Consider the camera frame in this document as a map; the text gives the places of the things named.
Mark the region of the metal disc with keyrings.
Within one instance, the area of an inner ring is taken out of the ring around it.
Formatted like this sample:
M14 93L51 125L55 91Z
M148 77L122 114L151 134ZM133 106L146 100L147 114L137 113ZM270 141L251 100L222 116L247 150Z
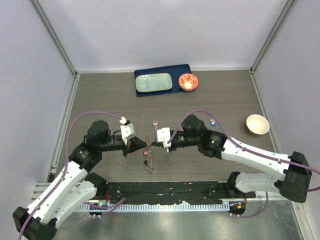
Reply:
M148 153L148 155L145 157L146 157L146 161L147 161L148 165L146 166L146 170L144 172L145 173L146 172L152 173L155 168L155 166L153 164L153 147L151 145L152 142L149 137L145 138L145 142L146 142L146 149L145 150L147 150L147 153Z

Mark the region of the blue tagged key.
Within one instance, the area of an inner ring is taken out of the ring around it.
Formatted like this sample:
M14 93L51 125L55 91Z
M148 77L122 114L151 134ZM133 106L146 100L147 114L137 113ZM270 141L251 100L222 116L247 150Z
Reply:
M216 121L213 118L210 118L209 121L212 127L215 127L217 125Z

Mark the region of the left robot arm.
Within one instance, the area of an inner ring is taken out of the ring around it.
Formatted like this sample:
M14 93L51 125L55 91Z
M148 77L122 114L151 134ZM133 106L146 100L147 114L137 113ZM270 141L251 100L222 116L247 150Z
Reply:
M13 220L20 237L28 240L51 240L62 223L82 204L107 192L107 181L92 173L102 160L102 153L122 151L124 156L147 144L136 137L132 123L121 119L120 135L112 136L106 121L91 124L83 142L67 156L64 169L28 207L18 207Z

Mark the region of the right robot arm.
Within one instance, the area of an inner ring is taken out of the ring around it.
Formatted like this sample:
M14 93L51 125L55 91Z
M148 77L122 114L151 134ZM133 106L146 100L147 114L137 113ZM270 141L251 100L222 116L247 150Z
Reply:
M230 197L248 192L274 192L296 203L306 202L312 171L302 153L280 154L247 145L208 129L193 114L182 121L181 127L182 130L177 131L168 127L158 129L151 145L167 152L196 146L206 157L233 161L260 171L255 174L232 172L225 186Z

